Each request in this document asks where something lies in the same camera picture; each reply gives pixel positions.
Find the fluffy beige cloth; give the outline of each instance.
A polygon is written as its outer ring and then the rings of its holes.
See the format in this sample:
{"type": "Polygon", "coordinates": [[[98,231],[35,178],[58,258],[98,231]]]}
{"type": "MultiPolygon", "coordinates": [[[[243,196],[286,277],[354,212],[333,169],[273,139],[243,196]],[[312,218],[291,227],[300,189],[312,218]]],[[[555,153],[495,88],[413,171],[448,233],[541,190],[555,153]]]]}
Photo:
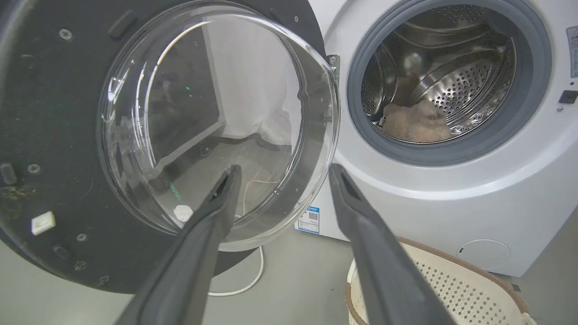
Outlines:
{"type": "Polygon", "coordinates": [[[383,109],[386,118],[383,131],[394,138],[410,142],[437,142],[451,137],[447,115],[430,101],[412,107],[389,104],[383,109]]]}

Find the white cable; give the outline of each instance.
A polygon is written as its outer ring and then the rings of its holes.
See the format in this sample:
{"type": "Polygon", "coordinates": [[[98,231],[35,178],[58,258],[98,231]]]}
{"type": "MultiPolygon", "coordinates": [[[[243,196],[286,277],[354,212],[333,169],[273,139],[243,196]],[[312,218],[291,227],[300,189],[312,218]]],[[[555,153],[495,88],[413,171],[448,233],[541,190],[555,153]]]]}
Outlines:
{"type": "MultiPolygon", "coordinates": [[[[250,180],[247,185],[245,186],[245,193],[243,194],[243,215],[245,215],[245,198],[247,196],[247,189],[249,188],[249,184],[251,183],[265,183],[265,184],[277,184],[277,182],[266,182],[264,180],[250,180]]],[[[248,286],[239,289],[237,291],[230,291],[230,292],[209,292],[209,296],[211,297],[229,297],[234,296],[236,294],[244,293],[245,291],[252,288],[259,279],[261,279],[261,275],[263,274],[263,266],[265,265],[265,256],[263,255],[263,246],[259,246],[259,254],[261,255],[261,266],[259,267],[259,273],[255,277],[255,279],[249,283],[248,286]]]]}

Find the floor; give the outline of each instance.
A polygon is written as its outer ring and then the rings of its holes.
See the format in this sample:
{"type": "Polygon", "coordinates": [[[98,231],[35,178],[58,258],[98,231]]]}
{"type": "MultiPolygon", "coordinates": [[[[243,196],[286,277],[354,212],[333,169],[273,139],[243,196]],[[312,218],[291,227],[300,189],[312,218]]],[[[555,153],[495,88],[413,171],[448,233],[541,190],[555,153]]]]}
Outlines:
{"type": "MultiPolygon", "coordinates": [[[[578,324],[578,213],[572,216],[522,277],[503,277],[539,325],[578,324]]],[[[265,245],[265,272],[249,291],[209,297],[204,324],[347,324],[343,289],[353,254],[336,239],[288,230],[265,245]]],[[[105,293],[56,278],[0,245],[3,324],[113,324],[131,296],[105,293]]],[[[213,279],[212,291],[249,283],[259,256],[213,279]]]]}

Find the open washing machine door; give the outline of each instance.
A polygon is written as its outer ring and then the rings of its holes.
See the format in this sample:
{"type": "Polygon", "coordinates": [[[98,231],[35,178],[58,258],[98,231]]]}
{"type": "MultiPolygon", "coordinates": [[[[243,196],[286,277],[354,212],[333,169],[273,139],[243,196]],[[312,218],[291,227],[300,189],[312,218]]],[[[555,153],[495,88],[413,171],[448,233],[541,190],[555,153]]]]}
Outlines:
{"type": "Polygon", "coordinates": [[[133,293],[231,164],[216,274],[315,197],[339,102],[307,0],[0,10],[0,237],[38,267],[133,293]]]}

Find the laundry basket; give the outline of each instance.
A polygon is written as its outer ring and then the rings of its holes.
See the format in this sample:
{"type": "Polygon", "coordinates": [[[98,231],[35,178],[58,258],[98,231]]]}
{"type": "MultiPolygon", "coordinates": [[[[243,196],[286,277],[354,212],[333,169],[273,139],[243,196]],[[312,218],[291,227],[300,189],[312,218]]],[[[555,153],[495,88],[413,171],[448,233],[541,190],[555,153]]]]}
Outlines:
{"type": "MultiPolygon", "coordinates": [[[[431,247],[399,238],[426,281],[459,325],[536,325],[507,284],[488,272],[431,247]]],[[[355,260],[345,287],[350,325],[367,325],[355,260]]]]}

